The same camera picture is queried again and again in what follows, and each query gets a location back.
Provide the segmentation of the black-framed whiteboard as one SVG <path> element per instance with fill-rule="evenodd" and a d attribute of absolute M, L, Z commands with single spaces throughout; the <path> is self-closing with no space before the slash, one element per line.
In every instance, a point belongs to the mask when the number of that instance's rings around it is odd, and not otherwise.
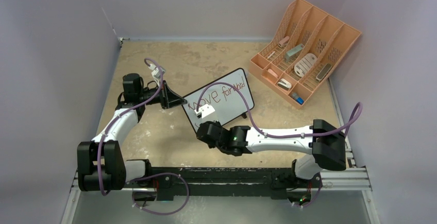
<path fill-rule="evenodd" d="M 195 114 L 198 101 L 200 106 L 208 104 L 214 107 L 218 121 L 222 125 L 245 114 L 247 112 L 245 102 L 250 109 L 255 106 L 244 69 L 237 68 L 214 82 L 225 83 L 225 85 L 213 85 L 205 93 L 202 93 L 204 88 L 211 84 L 208 83 L 184 97 L 187 103 L 182 108 L 194 131 L 198 130 L 201 123 L 201 119 Z"/>

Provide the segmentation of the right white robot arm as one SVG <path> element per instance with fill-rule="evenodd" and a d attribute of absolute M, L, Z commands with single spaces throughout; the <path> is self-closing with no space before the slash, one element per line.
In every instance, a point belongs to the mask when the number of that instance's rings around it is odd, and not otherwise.
<path fill-rule="evenodd" d="M 292 151 L 304 156 L 292 164 L 289 179 L 302 186 L 321 170 L 346 169 L 345 133 L 323 119 L 292 129 L 260 129 L 235 126 L 225 129 L 219 122 L 200 124 L 196 137 L 209 148 L 235 157 L 262 151 Z"/>

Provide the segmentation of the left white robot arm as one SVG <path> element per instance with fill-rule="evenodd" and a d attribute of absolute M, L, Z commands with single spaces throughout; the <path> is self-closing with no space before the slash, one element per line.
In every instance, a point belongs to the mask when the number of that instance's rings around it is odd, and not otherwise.
<path fill-rule="evenodd" d="M 113 118 L 99 135 L 77 147 L 80 190 L 101 191 L 106 195 L 109 191 L 121 190 L 132 180 L 140 187 L 150 186 L 154 174 L 149 160 L 124 161 L 121 144 L 141 120 L 146 105 L 160 104 L 161 108 L 170 109 L 186 103 L 165 81 L 149 88 L 137 73 L 123 76 L 123 92 L 117 99 Z"/>

